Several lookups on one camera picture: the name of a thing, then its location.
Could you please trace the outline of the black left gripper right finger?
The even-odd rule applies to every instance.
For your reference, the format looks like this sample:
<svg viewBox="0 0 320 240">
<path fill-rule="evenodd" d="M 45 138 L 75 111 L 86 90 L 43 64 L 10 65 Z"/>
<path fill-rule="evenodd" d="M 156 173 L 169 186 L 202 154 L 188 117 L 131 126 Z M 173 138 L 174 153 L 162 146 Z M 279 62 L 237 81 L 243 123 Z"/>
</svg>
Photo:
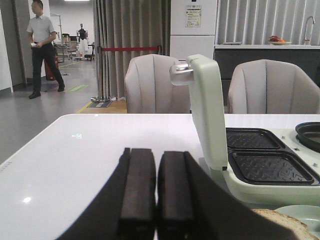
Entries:
<svg viewBox="0 0 320 240">
<path fill-rule="evenodd" d="M 166 151 L 158 170 L 160 240 L 298 240 L 226 193 L 187 151 Z"/>
</svg>

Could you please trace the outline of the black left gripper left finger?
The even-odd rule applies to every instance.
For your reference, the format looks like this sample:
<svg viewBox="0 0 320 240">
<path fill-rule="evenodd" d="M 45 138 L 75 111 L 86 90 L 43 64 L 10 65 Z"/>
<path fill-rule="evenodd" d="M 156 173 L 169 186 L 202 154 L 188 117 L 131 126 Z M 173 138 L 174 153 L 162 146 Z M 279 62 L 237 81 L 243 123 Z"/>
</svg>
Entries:
<svg viewBox="0 0 320 240">
<path fill-rule="evenodd" d="M 154 213 L 154 155 L 125 148 L 108 181 L 59 239 L 151 240 Z"/>
</svg>

